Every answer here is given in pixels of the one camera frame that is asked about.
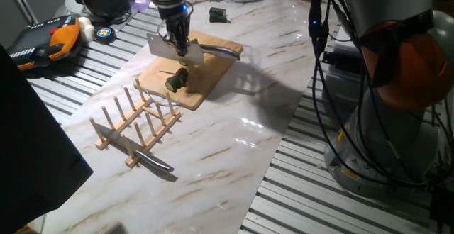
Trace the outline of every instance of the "knife handle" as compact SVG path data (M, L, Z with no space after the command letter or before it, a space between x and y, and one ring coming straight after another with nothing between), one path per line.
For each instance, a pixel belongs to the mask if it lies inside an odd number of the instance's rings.
M236 51L226 47L201 44L200 48L204 53L209 53L217 57L222 57L230 60L241 60L240 55Z

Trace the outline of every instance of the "metal grating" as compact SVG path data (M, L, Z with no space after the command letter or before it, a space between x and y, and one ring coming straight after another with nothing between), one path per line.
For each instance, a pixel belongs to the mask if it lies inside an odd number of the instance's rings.
M332 51L333 41L327 49ZM322 63L323 71L330 72ZM343 189L323 158L327 145L316 118L312 82L293 115L238 233L430 233L431 196L416 190L411 197L367 199ZM316 83L316 98L328 135L340 128ZM336 100L346 121L355 104ZM441 112L441 104L436 112ZM431 123L428 108L424 120Z
M62 124L147 44L145 34L156 33L160 21L157 9L148 8L117 32L112 44L85 44L76 57L24 72L26 79Z

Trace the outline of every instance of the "wooden cutting board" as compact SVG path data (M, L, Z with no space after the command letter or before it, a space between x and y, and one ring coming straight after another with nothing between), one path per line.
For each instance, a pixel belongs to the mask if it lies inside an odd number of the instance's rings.
M238 54L241 54L243 51L241 44L207 35L197 30L191 30L189 39L192 40L194 38L197 38L201 44L227 47L235 50ZM165 87L165 81L172 74L161 71L175 73L184 66L178 63L178 61L163 57L157 58L139 75L140 85L143 89L150 92L150 94L163 98L166 97L165 93L169 92L173 101L178 102L181 106L190 110L196 110L234 62L234 60L227 60L210 54L204 54L204 59L204 65L185 67L189 73L188 84L186 87L179 89L177 93L173 93Z

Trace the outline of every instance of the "marble table surface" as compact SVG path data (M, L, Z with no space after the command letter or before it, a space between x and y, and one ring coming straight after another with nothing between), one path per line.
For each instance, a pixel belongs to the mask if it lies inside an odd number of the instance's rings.
M231 24L209 23L212 6L227 9ZM309 6L301 0L194 6L192 29L241 43L244 51L196 111L179 108L180 121L152 148L175 168L172 175L142 164L130 169L113 145L98 150L89 122L92 116L109 126L102 106L120 119L114 96L130 109L124 86L140 100L133 80L156 58L146 45L62 126L94 173L47 214L43 233L105 233L115 224L125 233L237 233L311 79ZM137 122L148 136L143 113ZM139 143L133 126L123 133Z

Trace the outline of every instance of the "knife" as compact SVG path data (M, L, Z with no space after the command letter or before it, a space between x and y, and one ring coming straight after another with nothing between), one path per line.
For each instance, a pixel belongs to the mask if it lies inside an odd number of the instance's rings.
M241 60L240 55L229 48L189 42L186 42L187 54L184 57L181 57L177 54L177 51L171 48L160 36L148 33L147 39L151 54L170 60L184 62L189 65L203 64L204 53L230 60Z
M118 132L112 131L110 128L107 128L106 126L99 125L99 124L97 124L97 125L99 126L99 130L101 131L101 134L105 138L110 138L115 143L126 148L123 138L120 136L120 134ZM175 170L173 167L169 166L167 163L165 163L162 160L151 155L151 153L143 152L142 147L139 144L137 144L136 142L134 142L131 139L126 138L126 137L125 137L125 139L128 140L128 143L129 143L132 151L134 152L134 154L139 156L142 160L147 162L149 165L156 167L157 169L164 170L166 172L172 172Z
M201 51L230 60L241 60L240 55L227 47L200 44Z

